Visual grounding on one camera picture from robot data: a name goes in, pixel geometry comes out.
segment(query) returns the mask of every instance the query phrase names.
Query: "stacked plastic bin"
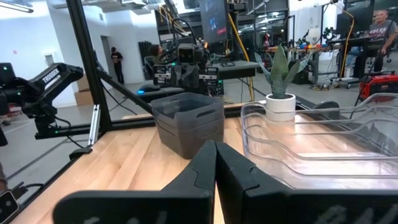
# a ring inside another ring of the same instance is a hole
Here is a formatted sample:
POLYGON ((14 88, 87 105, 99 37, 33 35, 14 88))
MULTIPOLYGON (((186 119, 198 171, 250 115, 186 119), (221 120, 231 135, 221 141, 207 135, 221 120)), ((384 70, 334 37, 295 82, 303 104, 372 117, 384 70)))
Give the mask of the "stacked plastic bin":
POLYGON ((207 140, 223 141, 224 106, 220 99, 181 93, 152 101, 163 144, 184 159, 191 159, 207 140))

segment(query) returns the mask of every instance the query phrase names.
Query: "red equipment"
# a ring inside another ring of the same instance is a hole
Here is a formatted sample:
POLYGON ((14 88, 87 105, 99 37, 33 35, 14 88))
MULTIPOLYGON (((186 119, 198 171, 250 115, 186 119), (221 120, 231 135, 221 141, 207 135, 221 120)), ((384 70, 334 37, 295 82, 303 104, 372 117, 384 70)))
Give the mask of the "red equipment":
POLYGON ((361 94, 359 99, 361 101, 375 93, 398 93, 398 75, 394 73, 364 77, 360 82, 361 94))

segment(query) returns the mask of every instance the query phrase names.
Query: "transparent container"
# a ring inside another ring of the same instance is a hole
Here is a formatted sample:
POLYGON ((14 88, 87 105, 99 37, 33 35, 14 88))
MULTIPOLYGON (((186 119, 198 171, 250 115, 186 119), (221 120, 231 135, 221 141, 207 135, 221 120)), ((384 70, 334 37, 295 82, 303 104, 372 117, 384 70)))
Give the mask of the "transparent container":
POLYGON ((398 95, 357 107, 287 111, 274 122, 261 103, 243 106, 244 155, 293 189, 398 189, 398 95))

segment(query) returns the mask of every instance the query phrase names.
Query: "door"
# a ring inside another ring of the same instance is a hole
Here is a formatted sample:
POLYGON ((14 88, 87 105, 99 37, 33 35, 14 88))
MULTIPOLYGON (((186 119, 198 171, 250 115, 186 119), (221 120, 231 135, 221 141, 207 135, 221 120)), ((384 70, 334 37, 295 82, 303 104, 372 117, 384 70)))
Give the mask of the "door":
POLYGON ((101 36, 102 46, 104 47, 106 63, 108 64, 109 74, 114 80, 118 80, 114 72, 113 61, 111 59, 111 47, 109 46, 108 37, 101 36))

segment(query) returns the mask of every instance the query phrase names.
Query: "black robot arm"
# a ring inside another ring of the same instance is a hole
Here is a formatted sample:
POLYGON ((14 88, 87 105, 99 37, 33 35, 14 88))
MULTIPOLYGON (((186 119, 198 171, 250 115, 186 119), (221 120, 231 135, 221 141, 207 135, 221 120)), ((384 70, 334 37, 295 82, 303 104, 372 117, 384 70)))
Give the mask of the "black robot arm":
POLYGON ((0 89, 0 107, 4 108, 8 103, 15 103, 22 107, 22 112, 28 118, 35 119, 38 132, 51 131, 50 125, 55 122, 57 114, 57 109, 52 106, 53 100, 69 84, 82 77, 82 68, 55 63, 29 81, 15 78, 2 87, 0 89))

